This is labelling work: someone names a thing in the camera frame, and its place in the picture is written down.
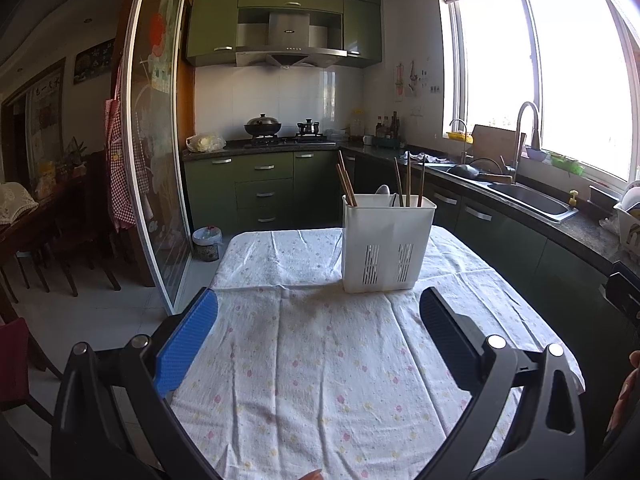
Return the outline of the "person's left hand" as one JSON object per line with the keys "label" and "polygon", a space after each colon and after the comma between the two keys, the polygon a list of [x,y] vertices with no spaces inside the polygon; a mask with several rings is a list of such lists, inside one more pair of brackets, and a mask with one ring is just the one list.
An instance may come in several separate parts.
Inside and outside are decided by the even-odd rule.
{"label": "person's left hand", "polygon": [[317,470],[308,472],[308,474],[305,474],[303,477],[300,477],[298,480],[323,480],[322,470],[317,469]]}

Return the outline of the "person's right hand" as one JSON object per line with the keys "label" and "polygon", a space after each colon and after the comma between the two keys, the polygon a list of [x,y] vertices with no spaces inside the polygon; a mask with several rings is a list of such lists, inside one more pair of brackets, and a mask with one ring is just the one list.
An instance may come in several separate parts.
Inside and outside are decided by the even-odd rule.
{"label": "person's right hand", "polygon": [[622,424],[632,390],[634,390],[634,386],[636,385],[639,374],[639,350],[631,352],[631,354],[629,355],[629,362],[634,369],[627,376],[627,378],[623,382],[622,388],[620,389],[620,395],[618,396],[610,422],[608,423],[608,431],[613,431]]}

